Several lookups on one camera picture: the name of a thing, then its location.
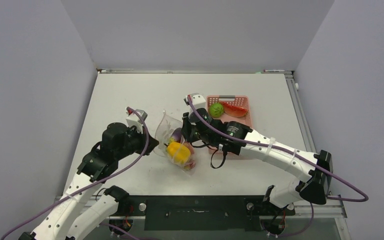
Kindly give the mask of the purple toy eggplant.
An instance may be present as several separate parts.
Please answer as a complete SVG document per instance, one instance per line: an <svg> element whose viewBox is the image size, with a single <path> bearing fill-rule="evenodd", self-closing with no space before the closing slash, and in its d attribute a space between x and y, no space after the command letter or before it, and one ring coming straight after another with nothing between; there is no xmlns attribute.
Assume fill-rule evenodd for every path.
<svg viewBox="0 0 384 240"><path fill-rule="evenodd" d="M176 128L172 132L171 136L169 137L168 144L171 144L173 142L181 143L182 142L182 138L183 138L183 136L182 136L182 128L178 127L178 128Z"/></svg>

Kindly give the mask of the clear dotted zip top bag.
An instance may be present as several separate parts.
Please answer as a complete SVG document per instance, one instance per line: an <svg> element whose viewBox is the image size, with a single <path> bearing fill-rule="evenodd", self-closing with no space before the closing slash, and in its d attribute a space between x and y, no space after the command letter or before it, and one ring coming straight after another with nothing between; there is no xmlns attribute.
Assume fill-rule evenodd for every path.
<svg viewBox="0 0 384 240"><path fill-rule="evenodd" d="M182 122L165 110L154 138L159 142L153 150L158 156L168 159L183 171L192 171L196 167L195 150L182 135Z"/></svg>

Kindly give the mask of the green toy apple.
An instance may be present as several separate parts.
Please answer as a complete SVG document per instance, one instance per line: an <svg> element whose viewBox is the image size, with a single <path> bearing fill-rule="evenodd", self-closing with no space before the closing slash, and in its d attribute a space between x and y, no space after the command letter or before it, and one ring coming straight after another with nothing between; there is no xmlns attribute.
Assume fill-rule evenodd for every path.
<svg viewBox="0 0 384 240"><path fill-rule="evenodd" d="M208 108L208 113L212 118L219 118L224 112L224 106L220 102L213 103Z"/></svg>

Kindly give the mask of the yellow toy bell pepper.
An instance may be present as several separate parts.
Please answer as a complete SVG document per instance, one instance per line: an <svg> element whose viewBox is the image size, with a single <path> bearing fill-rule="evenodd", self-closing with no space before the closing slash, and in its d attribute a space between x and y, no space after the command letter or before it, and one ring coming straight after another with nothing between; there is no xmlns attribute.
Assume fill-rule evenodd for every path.
<svg viewBox="0 0 384 240"><path fill-rule="evenodd" d="M167 154L172 162L179 166L184 166L191 156L190 150L182 143L172 142L166 148Z"/></svg>

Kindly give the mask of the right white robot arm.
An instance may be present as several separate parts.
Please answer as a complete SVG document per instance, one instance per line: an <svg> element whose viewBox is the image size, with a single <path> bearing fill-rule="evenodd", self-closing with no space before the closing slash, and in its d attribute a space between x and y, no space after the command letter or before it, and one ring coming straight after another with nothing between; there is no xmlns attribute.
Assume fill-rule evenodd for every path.
<svg viewBox="0 0 384 240"><path fill-rule="evenodd" d="M269 214L297 201L324 205L331 184L332 155L300 151L268 138L251 127L237 122L222 122L212 118L206 109L185 112L182 116L182 135L190 142L202 141L205 145L221 150L223 154L261 160L295 178L285 186L271 185L264 195L262 207Z"/></svg>

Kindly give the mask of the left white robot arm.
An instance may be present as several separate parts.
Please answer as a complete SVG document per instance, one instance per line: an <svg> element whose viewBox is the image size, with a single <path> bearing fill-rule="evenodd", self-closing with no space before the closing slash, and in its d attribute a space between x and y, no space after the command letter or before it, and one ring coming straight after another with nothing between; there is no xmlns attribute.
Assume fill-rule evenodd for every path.
<svg viewBox="0 0 384 240"><path fill-rule="evenodd" d="M129 208L129 193L118 186L108 188L84 213L81 210L99 188L119 173L119 161L133 154L149 155L159 142L150 136L141 120L114 122L87 153L62 198L48 210L46 218L21 240L83 240L105 218L123 215Z"/></svg>

